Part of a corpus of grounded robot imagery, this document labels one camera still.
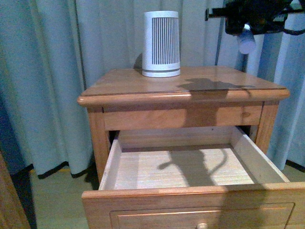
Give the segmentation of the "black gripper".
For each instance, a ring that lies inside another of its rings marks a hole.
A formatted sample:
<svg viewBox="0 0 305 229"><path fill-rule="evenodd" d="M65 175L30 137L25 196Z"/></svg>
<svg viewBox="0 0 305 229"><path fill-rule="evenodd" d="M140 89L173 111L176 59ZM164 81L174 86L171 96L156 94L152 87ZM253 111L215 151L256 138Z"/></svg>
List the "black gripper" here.
<svg viewBox="0 0 305 229"><path fill-rule="evenodd" d="M281 32L285 22L275 18L288 7L287 0L231 0L223 8L207 8L205 20L225 18L225 32L240 35L245 25L254 35Z"/></svg>

